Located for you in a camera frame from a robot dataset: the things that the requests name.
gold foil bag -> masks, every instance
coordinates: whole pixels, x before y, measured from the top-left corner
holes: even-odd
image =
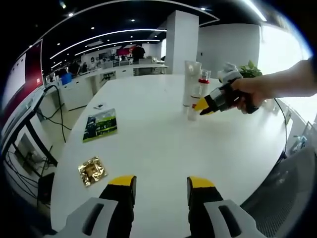
[[[107,175],[98,157],[93,157],[78,167],[80,177],[86,187],[98,182]]]

person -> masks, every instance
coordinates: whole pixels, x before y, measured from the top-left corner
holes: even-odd
[[[231,87],[251,94],[254,106],[264,100],[283,97],[310,97],[317,93],[317,64],[314,58],[302,60],[293,67],[255,78],[235,80]],[[236,107],[246,114],[245,99],[240,98]]]
[[[144,59],[145,50],[140,45],[137,45],[136,48],[132,51],[133,62],[138,63],[139,59]]]
[[[90,59],[90,64],[89,64],[89,69],[92,70],[96,68],[96,62],[95,62],[95,58],[94,57],[91,57]]]
[[[84,62],[83,66],[81,67],[82,73],[86,73],[87,72],[87,68],[88,68],[88,65],[87,65],[86,62]]]
[[[68,68],[68,72],[71,73],[73,76],[76,76],[78,75],[79,70],[80,70],[79,64],[73,60]]]

potted plant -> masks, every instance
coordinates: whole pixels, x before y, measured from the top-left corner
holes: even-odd
[[[263,75],[251,60],[249,60],[248,65],[240,66],[239,72],[244,78],[255,78]]]

white pillar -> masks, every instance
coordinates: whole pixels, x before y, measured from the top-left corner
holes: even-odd
[[[167,18],[166,58],[168,72],[184,74],[185,61],[196,61],[199,17],[175,11]]]

white cabinet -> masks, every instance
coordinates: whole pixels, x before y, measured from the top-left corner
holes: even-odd
[[[62,85],[60,92],[68,111],[86,106],[93,98],[91,83],[87,79],[75,79]]]
[[[132,67],[122,67],[121,69],[117,69],[115,71],[116,78],[126,78],[133,77],[133,68]]]

